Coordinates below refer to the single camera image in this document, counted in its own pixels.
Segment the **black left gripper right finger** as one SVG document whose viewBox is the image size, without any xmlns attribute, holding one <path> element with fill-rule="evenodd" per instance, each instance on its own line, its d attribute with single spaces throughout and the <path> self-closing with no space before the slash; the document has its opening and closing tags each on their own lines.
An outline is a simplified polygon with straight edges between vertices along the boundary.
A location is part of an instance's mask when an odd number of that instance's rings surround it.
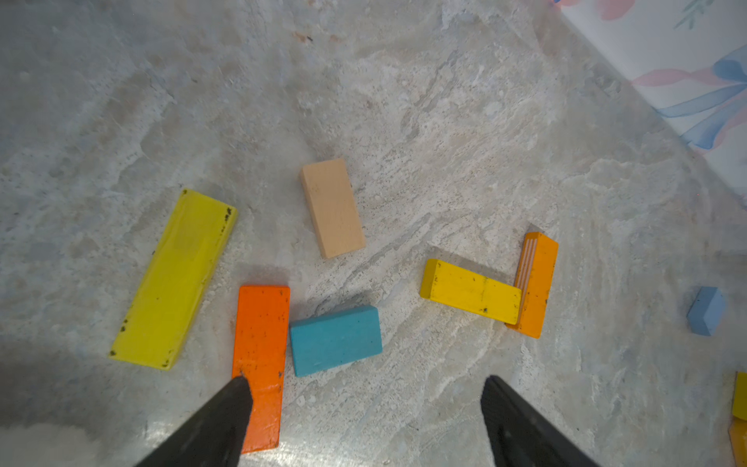
<svg viewBox="0 0 747 467">
<path fill-rule="evenodd" d="M 484 382 L 480 409 L 497 466 L 597 467 L 501 377 Z"/>
</svg>

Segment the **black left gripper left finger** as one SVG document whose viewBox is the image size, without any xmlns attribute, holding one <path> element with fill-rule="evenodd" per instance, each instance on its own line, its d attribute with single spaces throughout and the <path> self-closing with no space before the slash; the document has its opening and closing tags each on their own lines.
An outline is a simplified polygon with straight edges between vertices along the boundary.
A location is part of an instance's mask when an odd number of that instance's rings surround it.
<svg viewBox="0 0 747 467">
<path fill-rule="evenodd" d="M 248 379 L 234 377 L 140 466 L 237 466 L 253 409 Z"/>
</svg>

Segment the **red-orange long block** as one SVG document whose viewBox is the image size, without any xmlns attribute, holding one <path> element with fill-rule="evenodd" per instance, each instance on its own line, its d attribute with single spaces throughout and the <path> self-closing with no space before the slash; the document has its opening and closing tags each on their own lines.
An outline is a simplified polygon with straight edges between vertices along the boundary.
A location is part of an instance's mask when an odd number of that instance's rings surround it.
<svg viewBox="0 0 747 467">
<path fill-rule="evenodd" d="M 279 445 L 290 298 L 288 286 L 239 289 L 231 375 L 247 378 L 253 398 L 245 455 Z"/>
</svg>

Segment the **lime yellow long block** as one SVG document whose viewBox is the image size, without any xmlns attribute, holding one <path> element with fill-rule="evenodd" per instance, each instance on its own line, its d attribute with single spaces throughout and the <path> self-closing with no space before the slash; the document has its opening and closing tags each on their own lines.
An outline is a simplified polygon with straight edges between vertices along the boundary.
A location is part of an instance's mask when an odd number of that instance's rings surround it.
<svg viewBox="0 0 747 467">
<path fill-rule="evenodd" d="M 237 221 L 238 210 L 183 190 L 109 351 L 168 371 L 177 361 Z"/>
</svg>

